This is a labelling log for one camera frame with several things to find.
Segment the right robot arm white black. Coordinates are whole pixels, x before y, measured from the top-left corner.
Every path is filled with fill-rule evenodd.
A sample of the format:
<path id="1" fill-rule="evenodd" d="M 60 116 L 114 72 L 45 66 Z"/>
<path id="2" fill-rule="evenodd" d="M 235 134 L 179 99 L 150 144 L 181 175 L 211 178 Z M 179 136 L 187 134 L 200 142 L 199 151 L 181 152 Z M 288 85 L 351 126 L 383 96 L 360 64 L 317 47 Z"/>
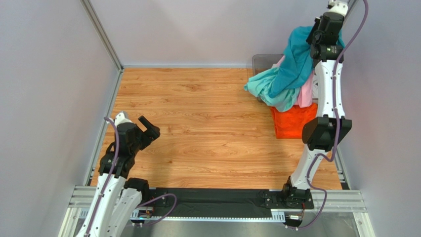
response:
<path id="1" fill-rule="evenodd" d="M 303 154 L 293 174 L 283 186 L 286 207 L 299 208 L 310 200 L 311 182 L 317 168 L 334 146 L 347 135 L 352 121 L 346 119 L 341 100 L 341 72 L 344 46 L 339 43 L 344 13 L 325 12 L 315 21 L 307 42 L 318 81 L 316 117 L 302 130 Z"/>

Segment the teal t shirt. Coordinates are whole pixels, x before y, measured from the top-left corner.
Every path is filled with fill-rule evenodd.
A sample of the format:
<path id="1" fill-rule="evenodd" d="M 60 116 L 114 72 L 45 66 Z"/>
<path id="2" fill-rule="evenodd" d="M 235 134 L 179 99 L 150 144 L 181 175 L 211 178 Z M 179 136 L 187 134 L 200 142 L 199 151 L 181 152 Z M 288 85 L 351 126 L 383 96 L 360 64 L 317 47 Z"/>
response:
<path id="1" fill-rule="evenodd" d="M 283 51 L 284 60 L 279 66 L 272 94 L 283 89 L 302 87 L 307 81 L 313 71 L 310 45 L 306 42 L 312 28 L 312 26 L 299 26 L 292 30 Z"/>

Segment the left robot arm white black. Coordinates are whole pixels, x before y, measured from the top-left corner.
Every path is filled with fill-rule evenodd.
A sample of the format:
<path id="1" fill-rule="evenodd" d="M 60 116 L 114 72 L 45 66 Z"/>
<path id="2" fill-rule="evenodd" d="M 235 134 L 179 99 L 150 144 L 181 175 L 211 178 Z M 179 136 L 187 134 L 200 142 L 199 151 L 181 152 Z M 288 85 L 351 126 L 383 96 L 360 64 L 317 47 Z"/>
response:
<path id="1" fill-rule="evenodd" d="M 128 175 L 137 153 L 159 138 L 160 129 L 140 116 L 138 120 L 146 128 L 142 130 L 126 112 L 105 120 L 114 130 L 114 142 L 100 160 L 95 194 L 79 237 L 119 237 L 132 212 L 150 198 L 149 182 Z"/>

